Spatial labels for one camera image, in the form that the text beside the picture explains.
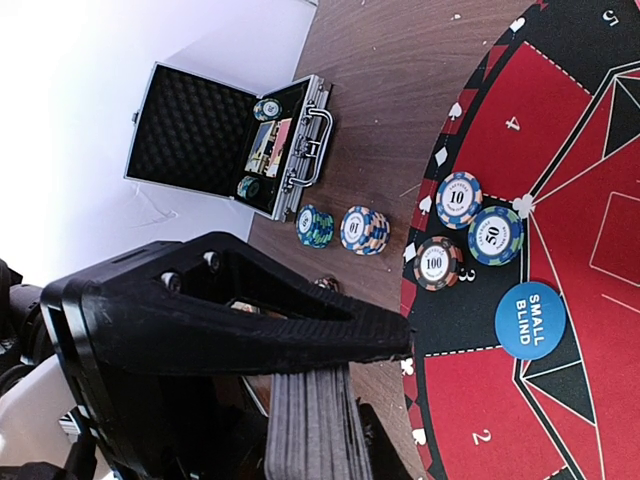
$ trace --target number 4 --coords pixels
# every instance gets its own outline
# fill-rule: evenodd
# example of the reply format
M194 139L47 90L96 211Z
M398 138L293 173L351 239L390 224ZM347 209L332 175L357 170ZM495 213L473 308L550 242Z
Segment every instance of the number 4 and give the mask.
M516 132L520 131L520 124L518 123L518 119L516 117L513 117L511 120L508 120L506 125L507 125L507 128L511 128Z
M491 440L491 432L486 428L483 430L483 432L484 432L484 435L478 435L477 433L471 434L473 436L473 442L476 445L480 445L480 440L482 440L485 443Z

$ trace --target wooden table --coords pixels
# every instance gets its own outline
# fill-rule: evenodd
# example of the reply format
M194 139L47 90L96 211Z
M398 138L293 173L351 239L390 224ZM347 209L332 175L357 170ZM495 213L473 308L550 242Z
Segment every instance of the wooden table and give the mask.
M249 242L309 279L333 274L346 294L398 311L402 254L433 142L476 65L530 3L321 0L298 77L316 73L333 83L337 129L321 183L303 204L338 225L351 206L372 207L389 218L391 243L367 258L336 240L314 250L291 223L260 216ZM354 365L352 373L356 394L373 405L411 475L423 476L399 365Z

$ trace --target case handle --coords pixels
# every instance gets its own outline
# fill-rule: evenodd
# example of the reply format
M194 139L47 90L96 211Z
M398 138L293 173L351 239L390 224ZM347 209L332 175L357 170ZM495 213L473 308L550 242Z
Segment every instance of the case handle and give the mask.
M309 141L308 144L317 147L315 153L305 153L308 158L315 160L313 167L313 175L310 178L302 179L291 175L287 178L287 183L293 187L307 188L318 181L320 176L320 169L322 168L322 162L324 161L325 153L327 152L327 145L329 144L329 138L333 131L333 116L324 109L321 108L309 108L307 109L307 115L311 117L319 117L326 122L324 132L319 142Z

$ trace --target white diamond symbol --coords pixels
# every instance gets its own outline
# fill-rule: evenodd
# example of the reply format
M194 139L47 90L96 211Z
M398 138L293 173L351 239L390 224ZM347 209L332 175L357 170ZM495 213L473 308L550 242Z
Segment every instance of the white diamond symbol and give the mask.
M432 205L433 205L433 201L431 200L431 197L425 197L420 202L420 205L418 205L418 207L422 211L422 214L426 215L427 213L429 213L431 211L431 206Z
M410 262L414 258L416 258L416 246L412 243L404 249L404 261Z
M442 147L438 153L436 153L436 162L438 162L438 166L441 167L444 162L447 161L447 157L449 156L449 152L447 152L447 147Z

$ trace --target white wall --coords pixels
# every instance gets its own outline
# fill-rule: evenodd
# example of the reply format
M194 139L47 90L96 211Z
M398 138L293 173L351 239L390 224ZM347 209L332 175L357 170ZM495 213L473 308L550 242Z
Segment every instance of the white wall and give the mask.
M242 205L122 179L131 115L156 60L256 93L285 85L314 13L300 0L0 2L0 258L44 286L152 240L246 239Z

